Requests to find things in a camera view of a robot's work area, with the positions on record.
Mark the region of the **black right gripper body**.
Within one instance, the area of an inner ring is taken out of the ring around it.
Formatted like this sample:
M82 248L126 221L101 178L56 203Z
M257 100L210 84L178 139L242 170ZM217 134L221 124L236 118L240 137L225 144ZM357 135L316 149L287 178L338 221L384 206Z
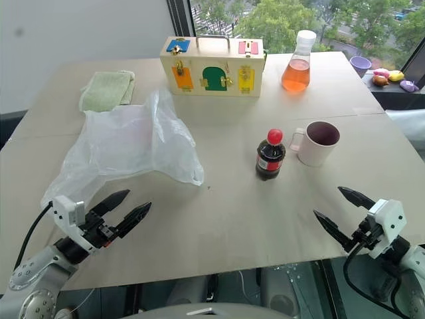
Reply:
M351 252L360 244L364 244L364 247L370 251L373 250L383 234L382 231L382 226L375 221L375 218L367 215L351 235L354 242Z

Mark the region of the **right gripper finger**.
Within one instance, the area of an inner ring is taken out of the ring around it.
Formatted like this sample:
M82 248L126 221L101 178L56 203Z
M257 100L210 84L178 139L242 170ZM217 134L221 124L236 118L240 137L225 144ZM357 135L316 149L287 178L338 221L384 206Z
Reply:
M375 202L372 199L358 191L355 191L354 189L344 186L338 186L337 188L344 198L356 207L364 207L369 210L375 205Z
M321 226L342 246L346 253L350 253L357 242L342 233L338 226L327 216L314 209L313 213Z

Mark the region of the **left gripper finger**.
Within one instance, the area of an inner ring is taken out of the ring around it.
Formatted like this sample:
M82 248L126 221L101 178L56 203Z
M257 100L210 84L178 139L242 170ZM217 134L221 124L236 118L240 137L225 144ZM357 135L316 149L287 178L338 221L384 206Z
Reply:
M88 216L91 218L103 217L106 213L114 210L117 206L119 206L122 203L122 201L126 198L129 192L130 192L129 189L124 189L109 195L107 198L99 202L99 204L94 206L89 211Z
M135 226L137 226L148 214L152 202L144 203L128 213L123 221L116 226L116 235L124 238Z

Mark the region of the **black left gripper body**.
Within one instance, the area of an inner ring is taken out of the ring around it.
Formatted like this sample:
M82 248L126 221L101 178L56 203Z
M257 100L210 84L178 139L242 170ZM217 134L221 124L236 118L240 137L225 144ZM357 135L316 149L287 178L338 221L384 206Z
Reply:
M90 211L85 216L85 222L78 226L83 231L83 238L97 249L107 247L118 237L115 227L107 226L99 214Z

